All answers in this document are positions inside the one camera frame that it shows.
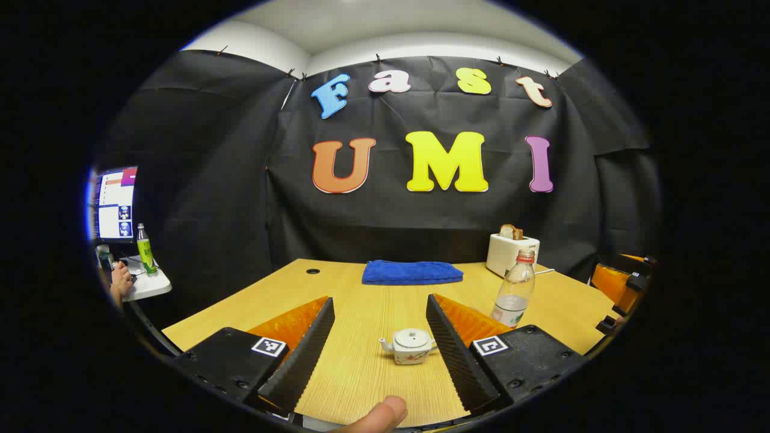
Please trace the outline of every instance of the teapot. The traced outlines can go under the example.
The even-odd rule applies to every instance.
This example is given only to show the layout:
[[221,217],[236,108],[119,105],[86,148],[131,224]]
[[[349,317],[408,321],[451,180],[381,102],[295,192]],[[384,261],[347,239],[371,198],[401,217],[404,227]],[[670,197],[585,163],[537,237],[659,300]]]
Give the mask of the teapot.
[[415,328],[394,332],[392,344],[380,339],[383,350],[393,354],[398,365],[422,364],[430,352],[438,349],[438,346],[431,347],[434,342],[426,331]]

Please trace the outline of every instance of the white ceiling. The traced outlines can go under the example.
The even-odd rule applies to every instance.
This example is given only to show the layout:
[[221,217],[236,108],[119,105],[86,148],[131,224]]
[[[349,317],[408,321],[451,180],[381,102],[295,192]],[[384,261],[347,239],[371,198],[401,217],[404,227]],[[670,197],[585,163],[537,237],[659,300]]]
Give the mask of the white ceiling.
[[454,32],[526,45],[569,64],[582,57],[535,24],[484,0],[272,0],[232,19],[275,32],[310,55],[359,39]]

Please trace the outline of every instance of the green bottle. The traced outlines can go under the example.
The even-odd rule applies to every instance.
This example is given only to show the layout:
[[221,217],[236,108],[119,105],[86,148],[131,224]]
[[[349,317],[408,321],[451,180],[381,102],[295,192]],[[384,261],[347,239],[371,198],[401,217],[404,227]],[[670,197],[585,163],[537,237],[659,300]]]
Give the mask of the green bottle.
[[144,224],[139,223],[136,228],[139,229],[139,233],[136,234],[136,246],[139,248],[139,256],[142,258],[142,264],[147,271],[147,277],[157,277],[158,268],[152,259],[152,250],[149,247],[147,232],[144,231]]

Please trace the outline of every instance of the blue towel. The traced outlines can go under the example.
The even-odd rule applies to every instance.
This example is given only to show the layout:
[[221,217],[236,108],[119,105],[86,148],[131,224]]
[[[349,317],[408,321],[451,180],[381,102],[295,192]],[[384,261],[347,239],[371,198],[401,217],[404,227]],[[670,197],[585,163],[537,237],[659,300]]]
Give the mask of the blue towel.
[[449,263],[398,263],[375,260],[367,262],[361,282],[380,286],[415,286],[456,283],[462,280],[463,273]]

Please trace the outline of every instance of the teapot spout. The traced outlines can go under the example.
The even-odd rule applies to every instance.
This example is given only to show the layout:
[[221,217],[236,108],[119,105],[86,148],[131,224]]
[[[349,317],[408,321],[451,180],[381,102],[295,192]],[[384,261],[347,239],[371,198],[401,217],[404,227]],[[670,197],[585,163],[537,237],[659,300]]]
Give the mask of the teapot spout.
[[385,341],[385,339],[384,339],[384,338],[381,338],[381,339],[380,339],[380,344],[382,345],[382,347],[383,347],[383,350],[384,350],[386,353],[389,353],[389,354],[392,354],[392,353],[393,353],[393,345],[392,345],[392,344],[390,344],[390,343],[388,343],[387,341]]

